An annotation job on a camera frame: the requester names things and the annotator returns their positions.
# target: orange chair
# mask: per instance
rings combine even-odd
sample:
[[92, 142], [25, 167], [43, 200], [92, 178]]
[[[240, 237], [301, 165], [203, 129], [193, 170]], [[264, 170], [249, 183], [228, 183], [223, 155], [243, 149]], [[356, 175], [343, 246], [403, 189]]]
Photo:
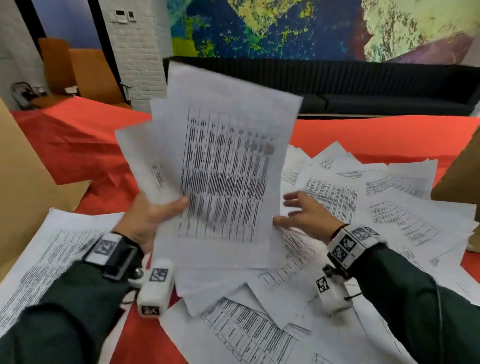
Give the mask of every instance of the orange chair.
[[45, 109], [68, 99], [70, 96], [65, 88], [75, 86], [77, 82], [68, 52], [70, 45], [66, 40], [39, 38], [38, 44], [42, 52], [45, 78], [52, 94], [35, 98], [30, 104]]
[[107, 59], [100, 49], [71, 49], [70, 58], [81, 97], [132, 109], [125, 103]]

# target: colorful mural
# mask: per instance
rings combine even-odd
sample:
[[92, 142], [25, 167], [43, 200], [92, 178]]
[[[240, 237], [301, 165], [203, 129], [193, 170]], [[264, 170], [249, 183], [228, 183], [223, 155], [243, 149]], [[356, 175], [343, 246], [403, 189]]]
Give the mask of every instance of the colorful mural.
[[479, 0], [168, 0], [175, 55], [459, 63]]

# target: red fabric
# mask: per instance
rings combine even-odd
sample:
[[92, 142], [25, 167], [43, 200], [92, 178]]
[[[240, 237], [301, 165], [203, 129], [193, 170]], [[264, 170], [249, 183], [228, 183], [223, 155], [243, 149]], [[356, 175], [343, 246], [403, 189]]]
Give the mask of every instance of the red fabric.
[[[149, 120], [149, 114], [75, 97], [46, 110], [13, 115], [58, 184], [92, 180], [78, 213], [97, 215], [128, 208], [138, 187], [114, 132]], [[433, 116], [298, 121], [291, 142], [314, 157], [338, 140], [363, 163], [439, 159], [439, 178], [479, 123], [476, 118]], [[480, 280], [479, 263], [480, 255], [466, 253], [462, 265]], [[171, 303], [177, 300], [174, 295]], [[158, 321], [141, 318], [134, 307], [111, 363], [186, 361]]]

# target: jacket sleeve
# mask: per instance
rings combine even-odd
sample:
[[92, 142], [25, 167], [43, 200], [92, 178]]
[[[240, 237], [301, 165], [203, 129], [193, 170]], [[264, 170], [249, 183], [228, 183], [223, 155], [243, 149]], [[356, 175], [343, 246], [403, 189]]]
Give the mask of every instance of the jacket sleeve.
[[468, 300], [382, 244], [350, 272], [419, 364], [480, 363], [480, 311]]
[[0, 362], [96, 363], [129, 289], [97, 267], [74, 263], [0, 339]]

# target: brown cardboard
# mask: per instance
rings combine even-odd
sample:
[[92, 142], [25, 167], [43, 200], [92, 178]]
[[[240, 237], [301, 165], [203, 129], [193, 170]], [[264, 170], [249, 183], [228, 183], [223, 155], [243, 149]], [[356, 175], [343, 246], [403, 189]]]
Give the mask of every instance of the brown cardboard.
[[90, 181], [57, 186], [0, 98], [0, 281], [51, 207], [73, 212]]
[[[432, 199], [476, 204], [475, 220], [480, 221], [480, 128], [432, 190]], [[480, 253], [480, 227], [470, 237], [470, 245]]]

